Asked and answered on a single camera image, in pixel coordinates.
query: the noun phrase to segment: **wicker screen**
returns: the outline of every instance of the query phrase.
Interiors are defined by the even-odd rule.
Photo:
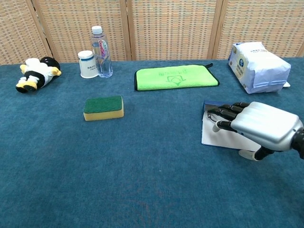
[[[207,58],[216,0],[130,2],[133,59]]]
[[[32,14],[34,9],[24,0],[0,2],[1,65],[20,64],[27,58],[50,54],[39,34],[38,29],[41,28],[36,27]]]
[[[261,41],[280,57],[295,57],[303,39],[304,0],[229,0],[217,58],[227,59],[232,44],[244,41]]]
[[[108,36],[112,60],[126,60],[120,0],[34,0],[34,3],[41,11],[51,49],[60,62],[77,62],[79,51],[92,50],[90,34],[94,25],[102,26]]]

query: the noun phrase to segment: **table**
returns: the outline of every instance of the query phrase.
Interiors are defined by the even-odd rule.
[[[259,101],[304,119],[304,58],[290,88],[248,95],[227,60],[118,61],[111,78],[77,63],[29,94],[0,66],[0,227],[303,227],[304,161],[260,162],[201,141],[204,100]],[[135,91],[141,68],[213,63],[217,87]],[[124,118],[86,122],[86,99],[121,95]]]

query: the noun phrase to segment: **plush toy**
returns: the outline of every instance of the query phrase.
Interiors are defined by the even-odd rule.
[[[21,93],[36,91],[52,81],[54,76],[61,75],[60,65],[52,57],[43,57],[40,60],[28,58],[20,69],[24,76],[18,81],[16,89]]]

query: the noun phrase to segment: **water bottle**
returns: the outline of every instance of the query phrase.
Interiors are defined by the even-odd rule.
[[[101,26],[92,27],[91,41],[96,59],[96,68],[100,77],[111,77],[113,74],[108,39]]]

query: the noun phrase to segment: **yellow sponge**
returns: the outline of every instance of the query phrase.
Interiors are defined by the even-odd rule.
[[[124,103],[121,96],[90,98],[85,102],[86,121],[121,118],[124,116]]]

